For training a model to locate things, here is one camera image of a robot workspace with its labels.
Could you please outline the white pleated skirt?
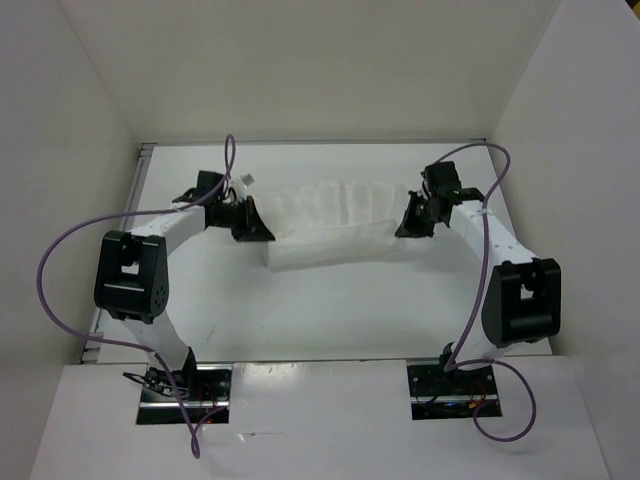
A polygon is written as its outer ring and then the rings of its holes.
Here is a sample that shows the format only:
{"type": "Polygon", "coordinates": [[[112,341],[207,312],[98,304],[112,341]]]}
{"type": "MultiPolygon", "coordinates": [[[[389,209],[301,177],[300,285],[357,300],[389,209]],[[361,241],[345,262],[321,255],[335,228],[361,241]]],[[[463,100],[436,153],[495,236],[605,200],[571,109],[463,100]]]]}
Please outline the white pleated skirt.
{"type": "Polygon", "coordinates": [[[391,257],[407,190],[381,182],[330,181],[260,194],[256,207],[275,239],[263,247],[267,267],[287,271],[391,257]]]}

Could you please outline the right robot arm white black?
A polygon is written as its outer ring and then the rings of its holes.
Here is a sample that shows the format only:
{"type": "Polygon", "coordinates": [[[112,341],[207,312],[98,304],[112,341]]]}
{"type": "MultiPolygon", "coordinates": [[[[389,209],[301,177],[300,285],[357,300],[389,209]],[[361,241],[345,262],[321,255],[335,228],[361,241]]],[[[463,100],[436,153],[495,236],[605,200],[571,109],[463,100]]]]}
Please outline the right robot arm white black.
{"type": "Polygon", "coordinates": [[[442,224],[457,233],[481,261],[478,291],[460,338],[443,351],[438,380],[450,393],[473,381],[473,370],[520,343],[559,333],[561,268],[523,246],[495,216],[489,196],[462,186],[452,161],[422,172],[422,186],[409,193],[398,238],[426,238],[442,224]]]}

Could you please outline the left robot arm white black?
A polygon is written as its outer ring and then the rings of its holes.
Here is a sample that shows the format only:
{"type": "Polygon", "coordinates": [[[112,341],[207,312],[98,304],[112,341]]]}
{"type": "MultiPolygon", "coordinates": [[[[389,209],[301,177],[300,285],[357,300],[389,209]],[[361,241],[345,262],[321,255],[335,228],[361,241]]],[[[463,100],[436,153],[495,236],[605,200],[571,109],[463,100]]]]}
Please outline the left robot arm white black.
{"type": "Polygon", "coordinates": [[[200,171],[196,185],[173,199],[168,210],[144,225],[103,236],[94,300],[143,347],[147,388],[180,400],[197,392],[195,354],[167,312],[168,257],[209,227],[229,230],[237,242],[273,241],[248,193],[253,183],[249,174],[227,180],[221,173],[200,171]]]}

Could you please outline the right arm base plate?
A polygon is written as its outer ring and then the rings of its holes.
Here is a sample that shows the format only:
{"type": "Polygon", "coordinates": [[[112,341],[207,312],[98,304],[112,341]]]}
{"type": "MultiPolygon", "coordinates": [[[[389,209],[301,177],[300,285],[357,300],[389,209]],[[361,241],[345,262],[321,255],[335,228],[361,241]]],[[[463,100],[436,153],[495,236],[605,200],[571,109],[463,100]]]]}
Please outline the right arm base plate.
{"type": "Polygon", "coordinates": [[[413,421],[501,417],[498,389],[490,366],[445,373],[435,359],[406,365],[413,421]]]}

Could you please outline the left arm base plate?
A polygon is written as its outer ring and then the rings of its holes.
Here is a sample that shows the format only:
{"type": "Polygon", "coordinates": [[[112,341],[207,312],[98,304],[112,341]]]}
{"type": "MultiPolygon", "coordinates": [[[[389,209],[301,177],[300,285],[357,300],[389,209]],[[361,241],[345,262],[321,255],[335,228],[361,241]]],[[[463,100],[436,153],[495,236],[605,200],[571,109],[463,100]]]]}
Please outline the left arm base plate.
{"type": "MultiPolygon", "coordinates": [[[[181,391],[184,406],[193,425],[227,424],[230,415],[230,394],[233,366],[227,364],[200,364],[196,375],[196,386],[188,392],[181,391]]],[[[151,386],[144,376],[125,373],[124,376],[142,386],[137,425],[176,425],[184,424],[184,418],[178,402],[173,396],[169,384],[151,386]]]]}

